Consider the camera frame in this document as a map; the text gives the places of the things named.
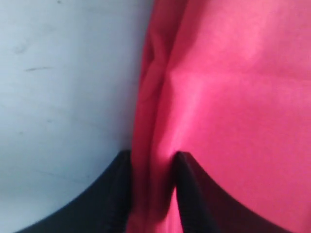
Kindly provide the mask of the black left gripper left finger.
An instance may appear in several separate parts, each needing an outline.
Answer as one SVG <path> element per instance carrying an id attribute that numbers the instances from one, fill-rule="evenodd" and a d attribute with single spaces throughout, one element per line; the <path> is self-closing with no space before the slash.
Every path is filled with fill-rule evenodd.
<path id="1" fill-rule="evenodd" d="M 23 233 L 124 233 L 131 210 L 131 152 L 123 150 L 82 194 Z"/>

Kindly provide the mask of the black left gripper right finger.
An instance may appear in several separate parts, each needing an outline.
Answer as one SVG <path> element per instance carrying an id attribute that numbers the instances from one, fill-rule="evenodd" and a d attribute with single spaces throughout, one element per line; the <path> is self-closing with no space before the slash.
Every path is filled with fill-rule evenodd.
<path id="1" fill-rule="evenodd" d="M 173 161 L 178 210 L 185 233 L 282 233 L 227 194 L 194 157 L 178 152 Z"/>

